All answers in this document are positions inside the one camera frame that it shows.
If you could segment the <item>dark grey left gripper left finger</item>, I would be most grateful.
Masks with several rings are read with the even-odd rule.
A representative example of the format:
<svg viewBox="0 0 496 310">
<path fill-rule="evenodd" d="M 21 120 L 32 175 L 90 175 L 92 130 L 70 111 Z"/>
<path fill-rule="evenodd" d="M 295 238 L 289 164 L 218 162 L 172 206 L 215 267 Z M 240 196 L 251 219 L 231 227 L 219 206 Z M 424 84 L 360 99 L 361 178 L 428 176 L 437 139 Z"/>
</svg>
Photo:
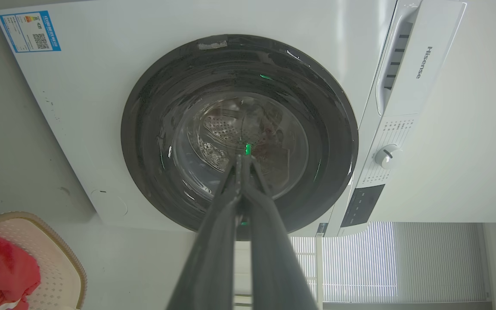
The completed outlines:
<svg viewBox="0 0 496 310">
<path fill-rule="evenodd" d="M 234 247 L 241 201 L 242 157 L 229 165 L 205 214 L 168 310 L 232 310 Z"/>
</svg>

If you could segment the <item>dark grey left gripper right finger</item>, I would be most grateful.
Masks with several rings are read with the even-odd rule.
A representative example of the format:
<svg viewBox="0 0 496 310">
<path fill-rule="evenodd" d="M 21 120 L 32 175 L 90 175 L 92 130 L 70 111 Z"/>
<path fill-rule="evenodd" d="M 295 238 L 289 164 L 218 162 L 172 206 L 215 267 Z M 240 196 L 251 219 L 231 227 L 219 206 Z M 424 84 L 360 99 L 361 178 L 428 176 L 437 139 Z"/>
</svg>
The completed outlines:
<svg viewBox="0 0 496 310">
<path fill-rule="evenodd" d="M 281 215 L 251 155 L 242 156 L 242 204 L 251 234 L 254 310 L 316 310 Z"/>
</svg>

